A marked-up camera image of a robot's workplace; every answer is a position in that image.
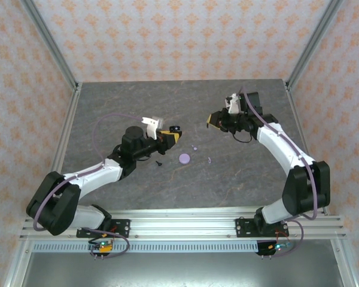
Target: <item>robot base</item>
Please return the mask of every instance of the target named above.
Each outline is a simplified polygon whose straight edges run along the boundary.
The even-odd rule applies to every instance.
[[[117,233],[126,238],[129,237],[129,230],[130,230],[129,219],[111,219],[109,226],[110,226],[110,230],[107,231]],[[98,236],[99,233],[92,233],[85,229],[77,230],[76,233],[77,238],[94,238]]]
[[[235,230],[237,237],[276,237],[277,230],[285,233],[287,236],[289,235],[287,224],[280,222],[269,224],[266,226],[266,229],[260,233],[254,219],[246,219],[243,217],[235,220]]]

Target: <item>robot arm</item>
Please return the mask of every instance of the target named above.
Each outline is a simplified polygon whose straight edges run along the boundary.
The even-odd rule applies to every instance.
[[[266,230],[271,229],[271,225],[313,209],[311,182],[305,164],[301,160],[302,157],[313,170],[317,187],[318,207],[327,206],[330,202],[330,169],[324,161],[317,163],[298,148],[284,133],[273,115],[263,115],[258,93],[249,93],[248,99],[255,111],[271,127],[275,128],[277,133],[265,126],[248,108],[244,94],[232,94],[226,98],[226,108],[211,114],[207,124],[233,135],[242,130],[249,132],[254,139],[258,140],[272,153],[286,173],[287,180],[282,197],[268,206],[261,207],[256,212],[255,224],[258,231],[263,234]],[[290,140],[300,155],[279,136],[280,134]]]
[[[147,124],[146,137],[140,127],[126,129],[121,144],[117,145],[105,161],[79,172],[61,175],[49,173],[39,186],[37,192],[27,206],[26,212],[32,218],[45,198],[64,180],[72,178],[64,184],[43,208],[38,223],[52,235],[59,235],[67,228],[99,228],[106,231],[111,215],[99,206],[78,206],[78,201],[97,188],[119,181],[129,176],[136,168],[136,162],[154,152],[165,154],[182,135],[178,126],[169,130],[159,130],[160,121],[142,118]]]

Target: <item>yellow tape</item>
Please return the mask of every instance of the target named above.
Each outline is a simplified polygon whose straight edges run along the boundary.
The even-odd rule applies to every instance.
[[[163,133],[163,134],[165,134],[165,135],[173,135],[173,136],[174,136],[174,141],[175,141],[175,143],[177,143],[177,142],[178,142],[178,139],[180,138],[180,135],[179,135],[179,134],[177,134],[177,133],[171,133],[171,132],[168,131],[168,130],[161,130],[160,133]]]
[[[216,127],[215,125],[213,125],[213,124],[210,123],[210,119],[211,119],[211,114],[210,114],[208,120],[206,121],[206,123],[210,124],[210,126],[212,126],[212,127],[215,127],[217,130],[220,130],[219,127]]]

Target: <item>orange floral pattern wall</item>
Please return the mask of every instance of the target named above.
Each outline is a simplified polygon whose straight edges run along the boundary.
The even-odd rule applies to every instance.
[[[293,97],[310,152],[331,167],[329,209],[345,216],[359,268],[359,0],[342,4]]]
[[[21,2],[0,1],[0,286],[71,93]]]
[[[79,81],[287,79],[329,0],[36,0]]]

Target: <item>purple disc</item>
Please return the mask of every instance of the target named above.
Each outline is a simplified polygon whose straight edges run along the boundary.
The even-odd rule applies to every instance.
[[[190,162],[190,156],[188,154],[181,154],[179,156],[179,162],[182,164],[188,164]]]

